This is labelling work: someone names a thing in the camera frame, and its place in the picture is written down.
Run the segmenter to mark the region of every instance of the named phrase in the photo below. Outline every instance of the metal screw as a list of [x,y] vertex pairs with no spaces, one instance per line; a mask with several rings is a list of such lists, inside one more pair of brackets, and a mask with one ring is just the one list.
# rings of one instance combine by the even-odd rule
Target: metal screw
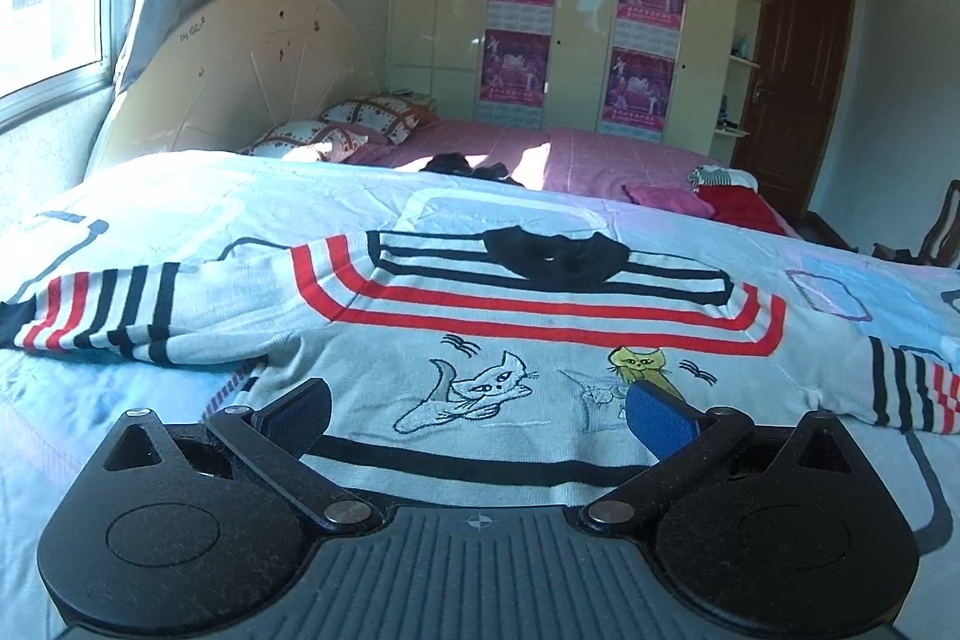
[[634,517],[634,509],[625,501],[596,501],[587,509],[587,515],[598,524],[625,524]]
[[363,501],[347,500],[335,501],[330,504],[323,511],[323,515],[326,516],[326,520],[332,521],[334,524],[361,524],[373,515],[373,511],[370,505],[363,503]]

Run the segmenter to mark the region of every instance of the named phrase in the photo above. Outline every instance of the striped sweater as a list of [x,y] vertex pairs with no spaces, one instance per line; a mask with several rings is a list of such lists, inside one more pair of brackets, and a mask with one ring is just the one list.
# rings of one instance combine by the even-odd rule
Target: striped sweater
[[491,490],[578,501],[622,482],[652,458],[623,416],[638,378],[761,424],[829,408],[960,432],[960,377],[929,357],[599,234],[369,232],[81,272],[0,306],[0,346],[157,365],[266,356],[242,394],[255,407],[307,377],[331,387],[330,429],[306,456],[323,474],[458,504]]

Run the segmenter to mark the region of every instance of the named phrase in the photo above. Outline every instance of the cream headboard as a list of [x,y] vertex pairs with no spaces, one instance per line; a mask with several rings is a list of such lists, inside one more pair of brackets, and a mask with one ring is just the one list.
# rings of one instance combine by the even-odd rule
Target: cream headboard
[[216,0],[114,102],[86,176],[148,153],[237,150],[376,90],[363,44],[330,0]]

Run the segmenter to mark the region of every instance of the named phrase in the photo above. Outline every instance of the brown door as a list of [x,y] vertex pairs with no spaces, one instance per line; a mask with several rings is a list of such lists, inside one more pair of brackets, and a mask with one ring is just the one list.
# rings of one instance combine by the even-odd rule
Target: brown door
[[840,92],[853,0],[771,0],[733,155],[776,210],[801,217],[813,191]]

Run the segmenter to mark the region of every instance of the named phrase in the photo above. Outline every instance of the wooden chair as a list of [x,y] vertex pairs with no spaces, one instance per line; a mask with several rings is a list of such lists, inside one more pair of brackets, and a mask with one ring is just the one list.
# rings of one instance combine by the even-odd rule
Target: wooden chair
[[885,244],[874,244],[874,258],[897,263],[914,263],[916,266],[942,266],[953,268],[960,257],[960,180],[953,180],[944,196],[944,207],[937,223],[923,238],[920,253],[914,256],[909,250],[891,250]]

